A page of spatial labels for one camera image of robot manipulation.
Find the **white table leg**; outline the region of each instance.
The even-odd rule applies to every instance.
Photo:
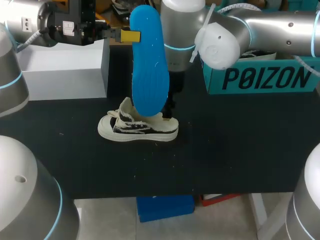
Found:
[[[259,227],[259,229],[257,229],[258,240],[271,240],[283,224],[285,224],[291,196],[291,192],[286,194],[277,204],[267,220]]]
[[[267,213],[264,201],[261,193],[251,193],[249,195],[249,200],[255,220],[256,230],[258,231],[260,227],[267,221]]]

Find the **white platform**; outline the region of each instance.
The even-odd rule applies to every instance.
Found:
[[[109,40],[88,46],[29,46],[18,54],[31,101],[106,98]]]

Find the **sneaker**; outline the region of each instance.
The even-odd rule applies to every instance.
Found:
[[[115,142],[134,140],[169,142],[177,137],[178,129],[178,120],[163,118],[161,112],[151,117],[139,115],[129,97],[123,100],[118,110],[108,111],[98,125],[99,134]]]

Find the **black mat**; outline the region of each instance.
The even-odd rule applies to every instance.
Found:
[[[175,141],[105,140],[100,118],[130,95],[130,48],[110,61],[108,99],[33,101],[0,119],[72,198],[289,192],[320,143],[316,92],[208,95],[199,61],[175,98]]]

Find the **shoe insole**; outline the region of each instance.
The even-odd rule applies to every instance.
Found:
[[[150,117],[162,111],[169,92],[169,71],[160,16],[149,5],[136,7],[130,29],[141,32],[140,42],[132,43],[132,99],[138,113]]]

